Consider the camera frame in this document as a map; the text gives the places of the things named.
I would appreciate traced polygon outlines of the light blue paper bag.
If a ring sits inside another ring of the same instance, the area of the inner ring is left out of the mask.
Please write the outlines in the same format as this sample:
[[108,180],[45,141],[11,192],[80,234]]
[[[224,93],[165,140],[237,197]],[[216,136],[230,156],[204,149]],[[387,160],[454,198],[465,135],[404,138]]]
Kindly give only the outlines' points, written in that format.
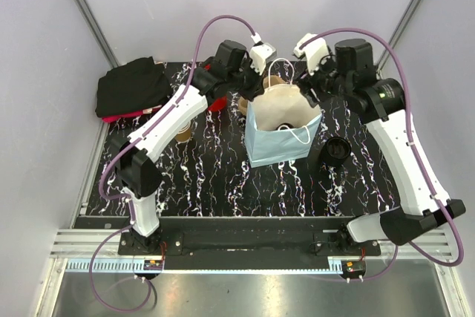
[[270,78],[247,104],[244,143],[252,168],[307,157],[322,118],[292,79],[272,85]]

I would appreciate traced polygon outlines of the black plastic cup lid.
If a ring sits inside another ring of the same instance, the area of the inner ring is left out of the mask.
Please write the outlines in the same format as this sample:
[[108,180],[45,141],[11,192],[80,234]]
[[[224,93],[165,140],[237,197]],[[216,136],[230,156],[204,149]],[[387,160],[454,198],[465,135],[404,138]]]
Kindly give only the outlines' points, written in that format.
[[281,130],[290,130],[290,129],[293,129],[293,126],[290,125],[290,124],[288,124],[288,123],[283,123],[283,124],[279,125],[279,126],[277,127],[277,129],[278,129],[279,131],[281,131]]

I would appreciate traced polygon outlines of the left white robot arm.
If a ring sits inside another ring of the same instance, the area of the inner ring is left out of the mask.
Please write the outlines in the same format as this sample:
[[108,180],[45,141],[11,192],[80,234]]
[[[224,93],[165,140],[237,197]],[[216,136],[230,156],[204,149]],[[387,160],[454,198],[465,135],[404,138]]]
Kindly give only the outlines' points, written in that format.
[[260,42],[250,49],[225,40],[214,56],[194,69],[189,85],[181,85],[175,95],[125,142],[117,143],[114,173],[122,183],[120,195],[129,205],[130,225],[137,233],[134,245],[143,254],[160,247],[160,226],[155,193],[160,184],[156,166],[167,145],[199,114],[229,92],[252,101],[263,93],[263,75],[276,51]]

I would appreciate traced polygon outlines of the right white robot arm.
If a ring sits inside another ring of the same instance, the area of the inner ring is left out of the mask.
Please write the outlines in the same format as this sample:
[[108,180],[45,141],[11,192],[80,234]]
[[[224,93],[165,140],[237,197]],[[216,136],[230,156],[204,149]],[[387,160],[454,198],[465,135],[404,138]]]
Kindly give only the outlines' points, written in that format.
[[347,39],[330,50],[322,36],[308,33],[293,53],[305,59],[298,77],[301,93],[312,105],[341,97],[377,142],[399,192],[396,208],[350,220],[337,236],[337,246],[353,255],[367,241],[386,239],[397,246],[444,224],[454,226],[465,214],[462,200],[452,199],[437,180],[419,145],[403,86],[395,79],[378,79],[372,45]]

